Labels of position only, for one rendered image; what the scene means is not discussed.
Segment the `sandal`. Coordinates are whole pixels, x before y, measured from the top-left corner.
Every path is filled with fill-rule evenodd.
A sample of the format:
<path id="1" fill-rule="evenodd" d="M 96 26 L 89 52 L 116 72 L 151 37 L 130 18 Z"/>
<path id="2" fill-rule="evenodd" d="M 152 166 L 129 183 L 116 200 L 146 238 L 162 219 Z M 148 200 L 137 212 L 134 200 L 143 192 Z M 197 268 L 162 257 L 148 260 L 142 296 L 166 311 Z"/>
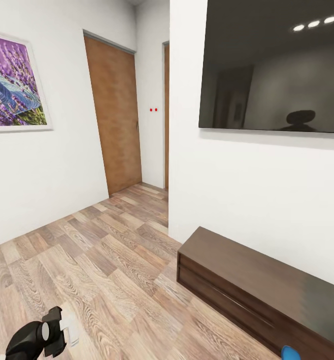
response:
<path id="1" fill-rule="evenodd" d="M 300 354 L 292 347 L 285 345 L 281 351 L 281 360 L 302 360 Z"/>

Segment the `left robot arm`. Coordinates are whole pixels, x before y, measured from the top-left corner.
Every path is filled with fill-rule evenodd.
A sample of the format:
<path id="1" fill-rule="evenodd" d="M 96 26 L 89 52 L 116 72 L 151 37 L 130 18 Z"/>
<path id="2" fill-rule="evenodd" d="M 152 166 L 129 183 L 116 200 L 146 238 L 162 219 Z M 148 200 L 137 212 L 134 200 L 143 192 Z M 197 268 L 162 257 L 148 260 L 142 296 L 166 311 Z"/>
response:
<path id="1" fill-rule="evenodd" d="M 41 321 L 32 321 L 20 328 L 8 343 L 0 360 L 37 360 L 44 349 L 44 356 L 53 358 L 64 352 L 67 343 L 63 330 L 67 328 L 69 343 L 76 348 L 80 342 L 76 314 L 62 319 L 62 309 L 54 306 Z"/>

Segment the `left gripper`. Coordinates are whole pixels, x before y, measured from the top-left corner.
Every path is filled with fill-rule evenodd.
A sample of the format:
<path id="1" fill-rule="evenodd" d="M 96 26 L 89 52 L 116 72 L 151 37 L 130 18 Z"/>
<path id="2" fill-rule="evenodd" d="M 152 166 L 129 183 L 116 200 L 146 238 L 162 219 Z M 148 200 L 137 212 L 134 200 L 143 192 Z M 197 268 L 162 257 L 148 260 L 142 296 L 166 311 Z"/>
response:
<path id="1" fill-rule="evenodd" d="M 44 347 L 44 356 L 47 358 L 52 355 L 53 358 L 64 352 L 67 343 L 65 342 L 64 332 L 60 328 L 60 320 L 62 309 L 54 306 L 48 310 L 48 314 L 41 318 L 42 322 L 51 322 L 54 325 L 54 334 L 51 341 Z"/>

